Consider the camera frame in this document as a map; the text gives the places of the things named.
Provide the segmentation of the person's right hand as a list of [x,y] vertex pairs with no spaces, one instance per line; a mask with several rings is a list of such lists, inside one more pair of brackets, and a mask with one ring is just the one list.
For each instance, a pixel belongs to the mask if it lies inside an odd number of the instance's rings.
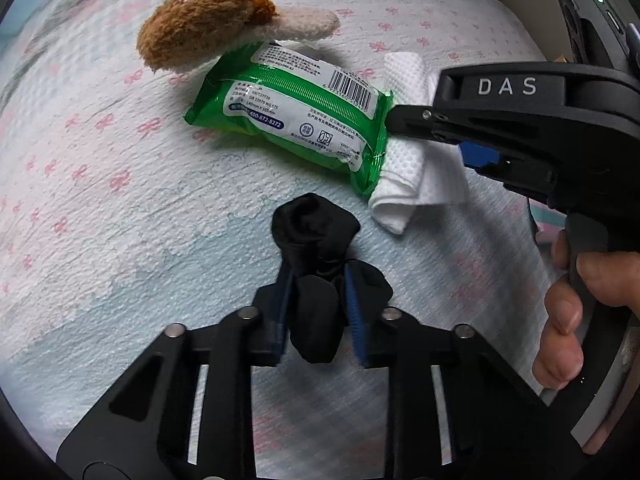
[[[577,271],[593,297],[606,306],[639,312],[639,255],[636,252],[586,252],[577,258]],[[533,375],[544,388],[563,389],[582,370],[584,355],[576,337],[584,307],[567,276],[559,278],[544,297],[548,320],[540,336]],[[639,365],[634,364],[608,419],[582,447],[597,453],[639,388]]]

